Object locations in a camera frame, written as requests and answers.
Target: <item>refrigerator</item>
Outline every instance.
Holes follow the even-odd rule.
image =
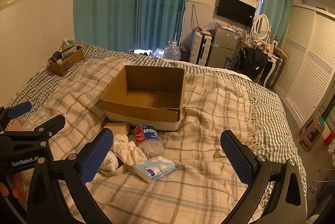
[[[212,40],[206,66],[225,68],[226,57],[233,58],[238,34],[228,29],[217,28]]]

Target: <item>black clothing on chair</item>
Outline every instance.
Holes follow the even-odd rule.
[[[268,63],[267,54],[259,49],[242,47],[228,69],[255,80]]]

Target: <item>open cardboard box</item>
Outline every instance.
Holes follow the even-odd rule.
[[[108,118],[132,126],[176,130],[184,99],[185,70],[126,65],[101,97]]]
[[[65,76],[67,71],[71,66],[75,65],[77,62],[84,60],[83,49],[81,46],[77,46],[77,51],[74,52],[71,56],[65,59],[61,64],[52,61],[52,57],[49,58],[49,65],[53,72],[60,76]]]

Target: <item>blue gripper pad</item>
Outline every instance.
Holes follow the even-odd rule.
[[[78,153],[79,177],[82,183],[91,182],[113,145],[113,133],[103,128],[91,143]]]
[[[230,130],[225,130],[221,134],[220,142],[240,181],[251,185],[254,181],[254,173],[257,170],[255,155]]]
[[[15,119],[27,112],[31,111],[31,103],[29,101],[10,107],[7,113],[9,119]]]

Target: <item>bed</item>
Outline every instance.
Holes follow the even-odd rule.
[[[46,65],[10,104],[32,103],[32,111],[19,118],[25,130],[57,114],[65,116],[64,129],[50,139],[56,160],[78,152],[107,122],[100,97],[124,65],[186,71],[180,126],[175,132],[159,132],[176,170],[150,184],[131,171],[109,178],[97,173],[87,184],[113,223],[221,223],[246,189],[221,149],[219,137],[225,129],[271,161],[294,159],[306,196],[306,172],[275,93],[227,70],[115,52],[85,42],[80,45],[85,61],[64,77]],[[24,172],[27,188],[31,175],[32,170]],[[64,182],[61,187],[73,216],[82,221]],[[260,217],[271,189],[269,184],[252,220]]]

